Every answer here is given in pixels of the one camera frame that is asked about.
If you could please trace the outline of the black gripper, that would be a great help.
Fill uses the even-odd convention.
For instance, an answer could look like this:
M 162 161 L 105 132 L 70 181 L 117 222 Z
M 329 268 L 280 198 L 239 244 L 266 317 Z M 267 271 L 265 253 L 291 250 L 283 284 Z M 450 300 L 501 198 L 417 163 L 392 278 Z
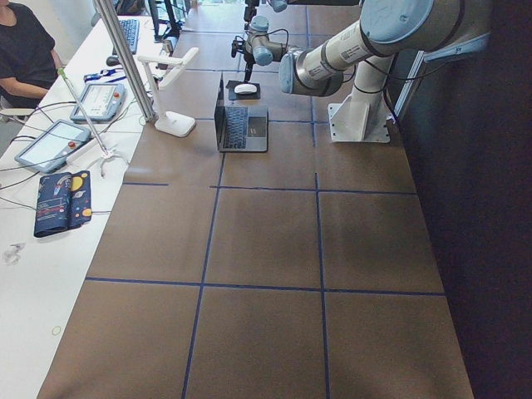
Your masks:
M 247 62 L 244 70 L 244 82 L 249 82 L 253 72 L 253 48 L 249 41 L 241 36 L 235 36 L 231 43 L 231 57 L 236 58 L 238 54 L 243 55 L 244 60 Z

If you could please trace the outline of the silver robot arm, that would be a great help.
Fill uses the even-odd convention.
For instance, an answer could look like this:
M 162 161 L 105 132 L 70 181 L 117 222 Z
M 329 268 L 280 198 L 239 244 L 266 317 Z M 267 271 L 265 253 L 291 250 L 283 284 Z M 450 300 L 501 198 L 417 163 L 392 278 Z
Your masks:
M 370 57 L 390 57 L 406 49 L 423 51 L 427 60 L 456 59 L 482 51 L 490 35 L 491 1 L 364 1 L 357 21 L 314 49 L 273 42 L 269 22 L 246 3 L 245 39 L 235 38 L 231 54 L 254 65 L 278 62 L 280 89 L 305 96 L 330 96 L 343 73 Z

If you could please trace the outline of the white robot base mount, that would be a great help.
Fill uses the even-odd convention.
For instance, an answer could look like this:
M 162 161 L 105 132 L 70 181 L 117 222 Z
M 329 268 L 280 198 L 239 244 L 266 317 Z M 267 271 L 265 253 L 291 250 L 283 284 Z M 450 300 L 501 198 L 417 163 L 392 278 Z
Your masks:
M 331 139 L 334 142 L 389 143 L 388 115 L 382 93 L 365 94 L 353 88 L 342 103 L 328 105 Z

